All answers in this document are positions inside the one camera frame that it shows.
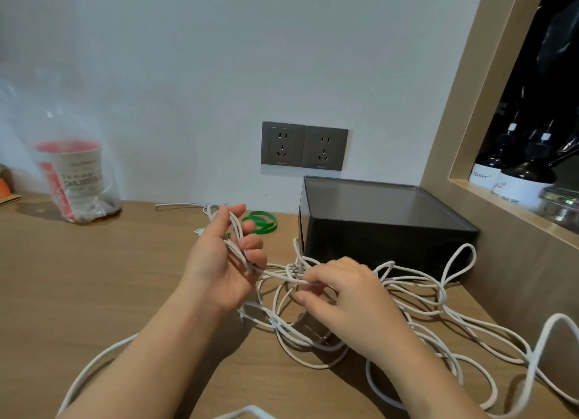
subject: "wooden frame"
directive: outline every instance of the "wooden frame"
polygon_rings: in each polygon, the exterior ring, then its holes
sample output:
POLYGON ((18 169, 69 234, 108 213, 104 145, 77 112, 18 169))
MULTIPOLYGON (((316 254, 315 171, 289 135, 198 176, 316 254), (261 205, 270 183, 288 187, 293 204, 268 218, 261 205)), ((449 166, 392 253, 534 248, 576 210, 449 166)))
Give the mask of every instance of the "wooden frame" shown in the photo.
MULTIPOLYGON (((579 235, 467 178, 539 2, 481 0, 420 183, 481 230, 463 284, 532 347, 553 313, 579 322, 579 235)), ((579 398, 579 347, 566 326, 554 329, 540 367, 579 398)))

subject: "black storage box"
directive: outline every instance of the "black storage box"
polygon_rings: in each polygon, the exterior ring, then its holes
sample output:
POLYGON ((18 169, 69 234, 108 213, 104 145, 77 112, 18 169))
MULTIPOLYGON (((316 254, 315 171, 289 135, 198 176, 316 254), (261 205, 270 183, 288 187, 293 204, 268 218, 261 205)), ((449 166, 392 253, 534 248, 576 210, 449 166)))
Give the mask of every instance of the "black storage box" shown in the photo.
MULTIPOLYGON (((417 186, 306 176, 299 206, 303 254, 320 262, 343 256, 371 269, 394 260, 440 279, 478 229, 417 186)), ((470 250, 449 274, 467 265, 470 250)), ((408 275, 393 270, 392 276, 408 275)))

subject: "white cord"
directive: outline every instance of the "white cord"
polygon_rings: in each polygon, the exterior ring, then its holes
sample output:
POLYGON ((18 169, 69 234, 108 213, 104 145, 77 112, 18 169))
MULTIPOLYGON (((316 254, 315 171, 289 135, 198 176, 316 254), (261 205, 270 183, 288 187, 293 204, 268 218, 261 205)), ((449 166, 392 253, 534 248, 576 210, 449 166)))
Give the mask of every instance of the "white cord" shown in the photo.
MULTIPOLYGON (((207 204, 168 203, 168 204, 157 204, 155 206, 155 208, 158 210, 159 208, 161 208, 163 206, 203 207, 203 213, 205 213, 211 221, 213 221, 213 218, 217 214, 216 212, 215 213, 212 212, 212 209, 215 206, 207 205, 207 204)), ((238 240, 241 239, 241 237, 243 236, 243 232, 242 232, 242 226, 241 226, 239 220, 231 212, 229 212, 229 218, 230 218, 231 224, 233 226, 233 231, 235 232, 237 239, 238 240)), ((311 268, 312 266, 319 264, 319 262, 316 261, 315 259, 310 258, 310 257, 303 256, 301 254, 301 250, 299 248, 298 240, 294 239, 293 240, 293 249, 296 252, 296 260, 293 264, 288 264, 288 265, 267 264, 267 269, 261 270, 261 269, 257 268, 256 265, 252 264, 251 262, 249 262, 246 259, 245 252, 243 252, 235 244, 235 242, 233 242, 232 240, 225 240, 225 243, 227 244, 229 250, 240 259, 240 261, 244 264, 245 268, 248 271, 251 271, 251 272, 254 272, 256 274, 261 275, 260 280, 257 283, 258 302, 256 303, 256 302, 248 301, 248 302, 245 302, 243 304, 243 306, 239 309, 239 313, 241 314, 242 320, 247 318, 249 320, 252 320, 254 323, 256 323, 257 325, 259 325, 263 328, 274 331, 276 333, 277 339, 278 339, 281 347, 283 348, 283 350, 285 350, 286 353, 290 357, 292 357, 295 361, 297 361, 298 363, 300 363, 306 367, 309 367, 311 369, 329 369, 330 367, 338 364, 346 356, 349 349, 342 341, 339 341, 336 344, 329 344, 328 340, 332 337, 332 333, 330 331, 328 331, 324 336, 322 336, 322 338, 320 338, 318 340, 313 340, 313 339, 309 338, 307 335, 304 335, 304 334, 300 333, 299 331, 297 331, 293 327, 294 323, 288 323, 285 320, 283 320, 281 317, 281 312, 283 311, 284 304, 286 303, 286 300, 288 298, 290 298, 290 295, 296 289, 297 285, 308 284, 308 282, 306 282, 302 279, 302 276, 305 273, 305 271, 308 268, 311 268), (264 306, 263 294, 261 292, 261 289, 262 289, 263 284, 271 278, 279 279, 279 280, 283 281, 284 283, 277 287, 276 292, 275 292, 274 297, 273 297, 273 303, 272 303, 272 306, 270 309, 270 308, 264 306), (286 285, 287 282, 289 282, 293 285, 288 287, 286 285), (280 300, 280 295, 281 295, 281 292, 283 291, 284 287, 287 287, 287 290, 286 290, 284 296, 280 300), (263 311, 265 313, 268 322, 266 323, 266 322, 263 322, 261 320, 254 318, 254 317, 251 317, 250 315, 248 315, 245 312, 244 306, 253 306, 253 307, 260 309, 261 311, 263 311), (287 343, 290 343, 294 347, 298 347, 298 348, 311 348, 311 347, 313 347, 313 348, 316 348, 319 350, 324 350, 324 351, 329 351, 329 352, 341 350, 341 353, 336 357, 336 359, 334 359, 332 362, 330 362, 328 364, 312 364, 312 363, 308 363, 308 362, 300 359, 299 357, 297 357, 293 353, 293 350, 289 348, 287 343)), ((448 283, 450 283, 450 281, 452 281, 453 279, 457 278, 458 276, 461 276, 462 274, 464 274, 465 272, 470 270, 473 267, 475 262, 476 262, 476 251, 475 251, 474 247, 469 243, 465 243, 464 245, 461 245, 456 250, 456 252, 452 255, 452 257, 446 263, 446 267, 444 268, 444 272, 442 274, 442 278, 440 281, 436 280, 432 276, 429 276, 428 274, 423 273, 422 271, 417 271, 416 269, 404 268, 404 267, 397 266, 394 263, 394 261, 385 262, 384 264, 375 268, 373 270, 373 272, 374 272, 374 274, 379 276, 379 273, 382 270, 386 269, 386 271, 383 273, 383 275, 380 279, 380 281, 382 282, 382 285, 385 288, 387 288, 387 289, 391 288, 393 290, 405 293, 405 294, 412 296, 416 300, 418 300, 426 305, 432 306, 432 310, 422 311, 420 309, 415 308, 414 306, 408 305, 408 304, 403 303, 400 300, 394 298, 395 302, 398 304, 398 306, 402 310, 404 316, 406 317, 409 326, 414 330, 416 335, 418 335, 424 342, 430 343, 436 350, 438 350, 438 353, 437 353, 438 357, 441 357, 441 358, 447 360, 447 362, 451 368, 451 372, 457 378, 459 384, 462 385, 464 383, 463 372, 461 370, 459 361, 465 361, 465 362, 472 364, 487 379, 487 381, 489 382, 489 385, 490 385, 491 394, 490 394, 488 400, 481 404, 481 408, 483 410, 488 410, 489 408, 491 408, 495 404, 497 397, 498 397, 498 388, 497 388, 497 385, 495 383, 495 380, 490 375, 490 373, 487 372, 487 370, 484 367, 482 367, 482 365, 480 365, 478 362, 474 361, 472 358, 465 357, 464 355, 452 353, 448 349, 448 347, 442 342, 442 340, 438 336, 436 336, 432 331, 430 331, 428 328, 425 328, 424 326, 422 326, 418 323, 413 322, 409 313, 416 313, 419 315, 430 315, 430 316, 446 314, 448 317, 450 317, 451 320, 453 320, 458 325, 460 325, 462 328, 464 328, 465 331, 467 331, 468 334, 470 336, 472 336, 472 338, 477 343, 479 343, 480 346, 482 346, 485 350, 487 350, 489 353, 491 353, 495 357, 500 358, 500 359, 502 359, 506 362, 512 363, 512 364, 523 364, 523 365, 527 366, 527 376, 526 376, 525 382, 523 384, 523 390, 522 390, 520 396, 518 397, 517 401, 515 402, 514 406, 506 414, 503 414, 503 415, 489 414, 490 417, 500 418, 500 419, 510 419, 510 418, 516 417, 525 408, 525 406, 527 405, 527 403, 529 401, 531 390, 533 388, 533 381, 534 381, 535 376, 538 376, 540 379, 542 379, 546 383, 547 386, 549 386, 551 389, 553 389, 557 394, 559 394, 566 401, 568 401, 574 405, 579 405, 579 399, 572 398, 568 394, 564 393, 561 389, 559 389, 557 386, 555 386, 549 379, 547 379, 547 377, 543 374, 543 372, 541 372, 538 368, 539 360, 541 359, 541 354, 543 352, 543 349, 545 348, 546 341, 549 337, 549 334, 551 333, 551 330, 553 329, 553 326, 558 321, 560 321, 560 320, 565 321, 569 325, 569 327, 571 328, 571 330, 575 334, 577 341, 579 342, 579 328, 577 328, 577 325, 568 316, 566 316, 562 313, 556 313, 556 314, 552 315, 549 318, 549 320, 546 321, 545 325, 543 326, 543 330, 541 331, 541 334, 539 336, 539 340, 537 341, 535 349, 532 350, 529 343, 527 343, 524 340, 524 338, 517 335, 515 332, 513 332, 507 328, 503 328, 503 327, 496 325, 494 323, 488 323, 488 322, 484 322, 481 320, 476 320, 474 318, 467 317, 466 315, 462 315, 460 313, 457 313, 456 311, 450 309, 448 306, 445 305, 445 302, 447 299, 445 286, 448 283), (471 250, 471 253, 473 254, 472 260, 465 268, 461 269, 459 272, 457 272, 455 274, 452 274, 451 276, 448 276, 449 270, 451 269, 454 260, 466 248, 471 250), (388 275, 393 269, 398 269, 401 271, 409 272, 409 273, 412 273, 413 275, 407 275, 407 276, 402 276, 402 277, 396 277, 394 279, 389 279, 388 275), (426 299, 422 296, 419 296, 419 295, 409 291, 408 289, 402 287, 402 285, 415 286, 418 288, 435 289, 436 290, 436 298, 434 301, 428 300, 428 299, 426 299), (495 330, 503 332, 507 335, 510 335, 511 337, 516 339, 516 341, 518 341, 520 344, 522 344, 524 350, 520 349, 514 342, 507 340, 506 338, 502 337, 501 335, 496 334, 495 332, 493 332, 489 329, 495 329, 495 330), (483 340, 475 333, 475 331, 479 331, 479 332, 482 332, 484 334, 490 335, 491 337, 496 338, 497 340, 501 341, 503 344, 508 345, 509 347, 511 347, 513 350, 515 350, 520 355, 520 358, 509 357, 507 355, 504 355, 501 352, 494 350, 493 348, 488 346, 485 342, 483 342, 483 340)), ((116 344, 113 344, 112 346, 110 346, 106 350, 102 351, 97 357, 95 357, 89 363, 88 366, 86 366, 84 368, 84 370, 81 372, 81 374, 78 375, 78 377, 72 383, 72 386, 70 387, 66 397, 64 398, 64 401, 62 401, 62 405, 59 409, 59 414, 70 404, 72 397, 74 396, 74 394, 78 390, 78 387, 82 383, 84 377, 86 376, 86 374, 88 372, 91 371, 91 369, 94 367, 94 365, 103 356, 105 356, 108 352, 111 352, 112 350, 117 349, 118 347, 121 347, 122 345, 132 341, 136 336, 137 335, 135 334, 132 337, 129 337, 129 338, 127 338, 123 341, 120 341, 116 344)), ((391 399, 388 396, 386 396, 384 393, 380 392, 380 390, 378 389, 378 387, 376 386, 376 384, 374 383, 374 381, 372 379, 371 363, 369 360, 366 361, 366 378, 367 378, 368 384, 370 385, 372 390, 382 400, 384 400, 385 402, 391 404, 392 406, 394 406, 396 408, 404 409, 404 405, 400 401, 396 401, 394 399, 391 399)), ((230 418, 235 418, 235 417, 238 417, 238 416, 246 414, 246 413, 252 413, 252 414, 257 415, 258 417, 261 417, 263 419, 272 419, 273 418, 271 415, 268 415, 263 410, 255 407, 255 406, 248 406, 246 408, 235 411, 233 413, 229 413, 229 414, 220 416, 219 418, 216 418, 216 419, 230 419, 230 418)))

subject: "orange object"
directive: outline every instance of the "orange object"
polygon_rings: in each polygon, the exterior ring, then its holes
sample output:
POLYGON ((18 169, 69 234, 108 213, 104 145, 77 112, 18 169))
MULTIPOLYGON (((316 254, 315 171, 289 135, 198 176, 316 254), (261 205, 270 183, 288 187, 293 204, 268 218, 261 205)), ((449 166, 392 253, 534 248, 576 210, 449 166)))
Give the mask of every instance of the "orange object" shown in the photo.
POLYGON ((10 189, 2 178, 0 178, 0 198, 4 198, 5 196, 10 196, 10 189))

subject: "wooden desk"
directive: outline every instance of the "wooden desk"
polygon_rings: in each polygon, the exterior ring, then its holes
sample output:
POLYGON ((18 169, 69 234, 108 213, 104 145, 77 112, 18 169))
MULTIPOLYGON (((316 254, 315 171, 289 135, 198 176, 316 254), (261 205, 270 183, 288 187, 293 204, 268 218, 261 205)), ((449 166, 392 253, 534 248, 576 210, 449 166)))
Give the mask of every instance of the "wooden desk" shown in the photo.
MULTIPOLYGON (((279 214, 279 229, 264 237, 271 262, 293 262, 295 215, 279 214)), ((88 225, 62 221, 46 196, 27 196, 0 208, 0 416, 53 418, 68 387, 101 350, 138 332, 177 285, 200 209, 155 211, 127 202, 117 218, 88 225)), ((461 287, 450 306, 479 319, 488 315, 461 287)), ((293 306, 288 319, 300 307, 293 306)), ((483 364, 500 388, 494 413, 512 403, 524 369, 500 361, 452 325, 429 323, 453 351, 483 364)), ((307 358, 319 358, 307 353, 307 358)), ((464 365, 474 399, 489 394, 485 379, 464 365)), ((380 386, 387 381, 376 371, 380 386)), ((218 332, 178 416, 212 418, 256 404, 285 418, 401 418, 370 390, 364 359, 351 352, 332 370, 294 362, 271 333, 233 315, 218 332)), ((577 417, 536 383, 521 417, 577 417)))

